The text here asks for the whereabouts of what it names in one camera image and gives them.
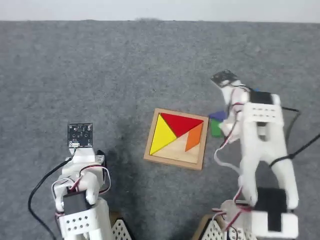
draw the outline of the green puzzle piece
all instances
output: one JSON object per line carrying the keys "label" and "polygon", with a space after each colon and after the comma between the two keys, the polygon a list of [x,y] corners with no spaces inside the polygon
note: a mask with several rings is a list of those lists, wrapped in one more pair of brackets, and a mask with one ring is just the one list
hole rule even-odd
{"label": "green puzzle piece", "polygon": [[219,124],[220,124],[219,121],[217,121],[215,119],[211,119],[211,135],[213,137],[216,137],[216,138],[222,137],[221,129],[219,128]]}

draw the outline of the circuit board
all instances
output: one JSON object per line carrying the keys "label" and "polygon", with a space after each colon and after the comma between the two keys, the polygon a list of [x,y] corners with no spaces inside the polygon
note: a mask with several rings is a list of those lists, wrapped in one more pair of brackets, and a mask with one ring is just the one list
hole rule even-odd
{"label": "circuit board", "polygon": [[230,70],[223,70],[211,77],[212,82],[218,85],[219,88],[223,88],[227,85],[232,84],[233,82],[239,80],[237,75],[235,75]]}
{"label": "circuit board", "polygon": [[68,125],[69,148],[92,148],[93,129],[92,123],[70,123]]}

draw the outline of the orange triangle piece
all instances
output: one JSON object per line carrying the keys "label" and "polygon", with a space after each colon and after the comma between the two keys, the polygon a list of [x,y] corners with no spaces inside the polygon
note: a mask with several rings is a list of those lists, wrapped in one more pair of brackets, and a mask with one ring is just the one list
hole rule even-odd
{"label": "orange triangle piece", "polygon": [[185,145],[185,151],[192,149],[194,146],[200,143],[200,137],[201,137],[203,125],[204,124],[201,123],[189,131],[188,139]]}

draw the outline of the red triangle piece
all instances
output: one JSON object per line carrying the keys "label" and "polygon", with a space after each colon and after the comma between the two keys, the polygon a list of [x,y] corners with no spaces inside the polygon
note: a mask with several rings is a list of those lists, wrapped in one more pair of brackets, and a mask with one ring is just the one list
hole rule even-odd
{"label": "red triangle piece", "polygon": [[168,113],[160,114],[177,138],[204,122],[203,120],[186,116],[177,116]]}

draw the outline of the blue puzzle piece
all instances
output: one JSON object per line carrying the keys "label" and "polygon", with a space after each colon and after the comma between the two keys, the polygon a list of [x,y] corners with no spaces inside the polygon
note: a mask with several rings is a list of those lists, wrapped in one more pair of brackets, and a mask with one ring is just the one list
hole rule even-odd
{"label": "blue puzzle piece", "polygon": [[209,119],[215,119],[219,122],[223,122],[227,118],[227,114],[225,111],[217,111],[209,114]]}

